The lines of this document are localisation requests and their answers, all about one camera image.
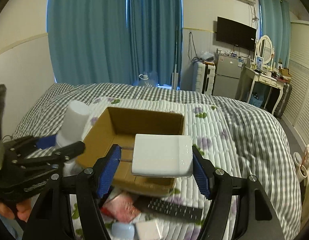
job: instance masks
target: human hand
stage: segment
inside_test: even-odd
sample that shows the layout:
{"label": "human hand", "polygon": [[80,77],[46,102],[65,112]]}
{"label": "human hand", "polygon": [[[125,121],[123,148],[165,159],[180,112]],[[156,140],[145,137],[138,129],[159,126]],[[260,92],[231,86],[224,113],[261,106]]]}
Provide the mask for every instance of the human hand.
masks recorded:
{"label": "human hand", "polygon": [[[25,222],[28,221],[28,218],[31,213],[31,200],[26,199],[18,204],[16,204],[16,209],[18,210],[18,218],[20,220],[23,220]],[[0,215],[8,218],[8,219],[14,219],[15,216],[10,208],[8,208],[5,204],[0,202]]]}

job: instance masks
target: cardboard box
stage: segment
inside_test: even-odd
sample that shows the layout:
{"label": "cardboard box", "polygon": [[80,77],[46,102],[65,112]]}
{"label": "cardboard box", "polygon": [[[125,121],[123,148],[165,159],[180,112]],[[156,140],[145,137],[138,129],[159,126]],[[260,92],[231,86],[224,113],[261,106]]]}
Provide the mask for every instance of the cardboard box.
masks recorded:
{"label": "cardboard box", "polygon": [[[77,162],[92,167],[98,158],[104,157],[112,144],[133,147],[135,135],[164,134],[182,135],[184,117],[181,114],[154,112],[137,109],[108,107],[84,139],[85,152]],[[133,151],[122,150],[122,159],[132,159]],[[167,196],[174,186],[174,178],[134,176],[132,163],[120,162],[112,185],[124,190],[151,196]]]}
{"label": "cardboard box", "polygon": [[284,68],[279,69],[279,73],[287,83],[290,83],[291,75],[289,73],[289,69],[284,69]]}

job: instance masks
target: black bag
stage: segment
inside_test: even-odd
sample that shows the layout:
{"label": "black bag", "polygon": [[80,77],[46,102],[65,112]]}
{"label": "black bag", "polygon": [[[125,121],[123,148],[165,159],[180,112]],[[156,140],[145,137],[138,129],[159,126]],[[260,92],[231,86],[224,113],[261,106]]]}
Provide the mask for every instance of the black bag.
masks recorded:
{"label": "black bag", "polygon": [[[290,94],[291,94],[292,89],[293,89],[293,87],[292,87],[291,84],[286,83],[284,85],[283,95],[281,97],[281,100],[279,101],[279,104],[277,105],[277,107],[275,109],[275,112],[274,112],[275,117],[277,117],[277,118],[282,117],[282,115],[283,115],[283,113],[286,109],[288,100],[290,98]],[[275,88],[272,89],[268,104],[266,106],[267,110],[271,113],[272,113],[272,109],[274,108],[274,106],[275,106],[275,104],[278,100],[279,94],[280,94],[279,89],[275,89]]]}

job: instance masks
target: red package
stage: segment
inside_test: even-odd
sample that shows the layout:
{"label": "red package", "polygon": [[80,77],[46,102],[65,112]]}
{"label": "red package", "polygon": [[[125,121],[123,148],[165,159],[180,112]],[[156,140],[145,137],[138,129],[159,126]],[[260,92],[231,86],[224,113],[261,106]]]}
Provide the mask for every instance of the red package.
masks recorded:
{"label": "red package", "polygon": [[101,208],[101,212],[107,216],[110,214],[122,223],[130,223],[140,214],[140,211],[133,205],[133,199],[126,192],[122,192],[114,199],[105,203]]}

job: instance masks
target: wall trim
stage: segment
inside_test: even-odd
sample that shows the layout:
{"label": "wall trim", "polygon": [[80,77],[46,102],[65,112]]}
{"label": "wall trim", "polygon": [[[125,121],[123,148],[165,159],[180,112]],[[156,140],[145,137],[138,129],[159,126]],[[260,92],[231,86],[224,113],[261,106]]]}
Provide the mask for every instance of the wall trim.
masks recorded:
{"label": "wall trim", "polygon": [[182,29],[183,29],[183,30],[193,30],[193,31],[204,31],[204,32],[210,32],[210,33],[216,33],[216,32],[209,31],[209,30],[195,29],[195,28],[186,28],[186,27],[183,27]]}
{"label": "wall trim", "polygon": [[293,126],[293,124],[289,121],[289,119],[285,116],[285,114],[282,115],[282,120],[286,123],[290,131],[292,132],[293,136],[296,138],[300,148],[302,151],[306,148],[306,143],[301,137],[300,133],[297,131],[297,129]]}
{"label": "wall trim", "polygon": [[28,42],[28,41],[33,41],[35,39],[38,39],[38,38],[41,38],[41,37],[45,37],[45,36],[48,36],[48,33],[41,33],[41,34],[34,35],[34,36],[29,37],[29,38],[26,38],[24,40],[16,41],[16,42],[14,42],[14,43],[12,43],[12,44],[10,44],[10,45],[0,49],[0,54],[8,51],[9,49],[12,49],[12,48],[20,45],[22,43],[25,43],[25,42]]}
{"label": "wall trim", "polygon": [[302,20],[292,20],[291,23],[299,23],[299,24],[305,24],[309,25],[309,21],[302,21]]}

